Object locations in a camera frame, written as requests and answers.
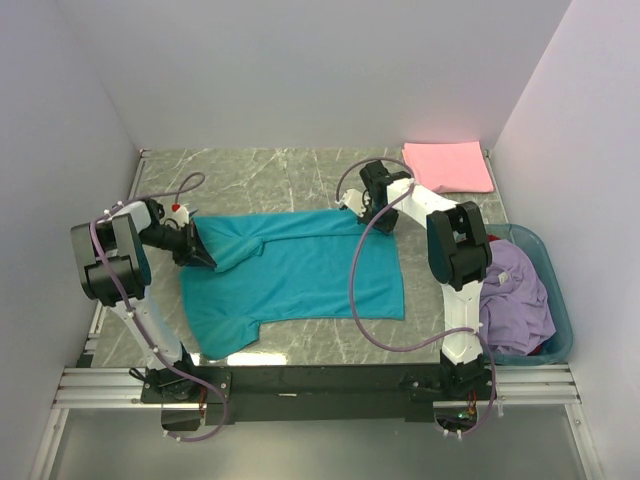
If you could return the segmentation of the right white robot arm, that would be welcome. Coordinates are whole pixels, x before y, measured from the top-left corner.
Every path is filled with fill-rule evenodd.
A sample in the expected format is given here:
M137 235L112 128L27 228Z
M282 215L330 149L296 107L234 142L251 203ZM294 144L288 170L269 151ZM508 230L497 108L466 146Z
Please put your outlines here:
M390 234L399 216L408 216L426 232L428 265L443 295L445 332L436 336L442 342L440 373L431 389L460 399L485 379L480 296L492 253L481 211L474 202L455 202L420 185L409 168L389 171L387 161L360 161L365 192L350 190L341 199L365 225L349 274L352 314L359 319L355 273L367 235L373 229Z

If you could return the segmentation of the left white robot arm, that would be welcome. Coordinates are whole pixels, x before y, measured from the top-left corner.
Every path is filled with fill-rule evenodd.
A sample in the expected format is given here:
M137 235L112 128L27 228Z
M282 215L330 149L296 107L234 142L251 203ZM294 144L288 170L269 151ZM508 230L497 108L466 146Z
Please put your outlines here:
M166 214L146 198L118 204L70 230L85 295L114 312L143 350L146 367L162 370L184 360L185 348L161 318L151 296L152 271L144 248L169 252L179 267L214 269L194 220L182 206Z

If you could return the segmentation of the teal t shirt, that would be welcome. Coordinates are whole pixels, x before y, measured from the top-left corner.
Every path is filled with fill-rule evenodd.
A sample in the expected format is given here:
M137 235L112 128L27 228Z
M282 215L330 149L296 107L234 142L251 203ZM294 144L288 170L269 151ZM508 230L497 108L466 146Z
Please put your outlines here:
M180 273L186 319L201 352L223 359L255 343L267 323L348 318L352 260L364 227L335 209L208 216L195 220L215 270ZM365 319L405 316L396 241L367 235L355 273Z

